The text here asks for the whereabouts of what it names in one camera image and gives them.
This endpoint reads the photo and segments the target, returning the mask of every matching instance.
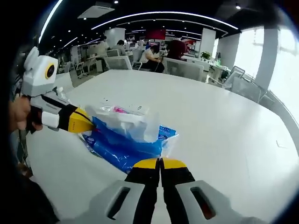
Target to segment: wall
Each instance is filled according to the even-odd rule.
[[[105,31],[109,47],[114,47],[119,40],[125,40],[124,28],[113,28]]]
[[[214,30],[203,28],[201,36],[201,44],[199,49],[199,56],[202,52],[209,52],[212,54],[214,48],[216,32]]]
[[[219,39],[217,52],[221,53],[221,65],[232,69],[235,64],[240,34]]]

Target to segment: potted plant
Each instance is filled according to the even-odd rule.
[[[210,60],[212,54],[210,54],[209,52],[205,51],[201,53],[201,58],[203,59],[203,61],[207,61]]]

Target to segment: person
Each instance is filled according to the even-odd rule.
[[[106,42],[107,37],[104,36],[98,46],[98,56],[107,57],[107,50],[110,50],[109,45]]]
[[[118,50],[120,56],[125,56],[126,55],[126,51],[125,51],[125,48],[124,48],[124,45],[125,42],[123,40],[119,40],[117,42],[117,44],[111,48],[111,50]]]
[[[141,68],[150,69],[150,71],[162,73],[164,71],[164,65],[161,63],[159,58],[154,58],[154,54],[159,53],[160,49],[158,45],[153,45],[150,48],[146,49],[141,58],[142,62]]]
[[[176,34],[174,40],[170,41],[167,45],[166,49],[168,50],[168,58],[184,61],[182,56],[187,52],[187,47],[186,44],[181,41],[181,38],[182,35]]]

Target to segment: white pillar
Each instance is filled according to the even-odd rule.
[[[77,46],[73,46],[71,48],[71,62],[72,63],[78,63],[79,62],[78,47]]]
[[[263,52],[255,83],[265,90],[268,89],[274,71],[278,52],[278,28],[264,29]]]
[[[212,54],[214,48],[215,36],[216,36],[216,31],[203,28],[202,36],[201,36],[201,44],[199,49],[199,57],[201,53],[205,51]]]
[[[125,29],[124,28],[113,28],[105,31],[105,36],[107,37],[106,42],[109,47],[113,47],[117,44],[119,40],[125,40]]]

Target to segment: black ceiling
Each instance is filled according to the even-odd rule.
[[[43,52],[48,52],[51,50],[57,51],[76,37],[77,39],[66,48],[71,47],[72,44],[87,43],[91,40],[99,38],[100,34],[105,32],[105,30],[109,29],[110,27],[126,28],[126,32],[128,33],[134,30],[156,29],[163,28],[163,26],[165,26],[164,29],[184,30],[201,34],[203,27],[206,26],[196,23],[202,23],[211,27],[215,27],[216,37],[221,37],[226,32],[228,32],[226,35],[232,35],[240,32],[240,30],[243,28],[256,25],[259,23],[259,21],[262,23],[263,14],[253,4],[254,1],[255,0],[238,0],[238,3],[242,6],[242,9],[238,10],[235,8],[237,2],[236,0],[198,0],[193,2],[183,2],[179,0],[119,0],[118,4],[114,4],[114,0],[102,0],[102,2],[110,3],[111,7],[115,8],[115,10],[99,18],[88,18],[87,20],[83,20],[78,19],[78,16],[91,6],[94,6],[96,1],[63,0],[56,12],[53,14],[46,28],[39,48]],[[239,30],[233,29],[227,25],[213,20],[184,14],[139,15],[114,21],[97,29],[91,30],[91,28],[101,23],[121,16],[152,11],[176,11],[200,14],[227,22],[238,27]],[[188,36],[200,38],[198,35],[188,34]]]

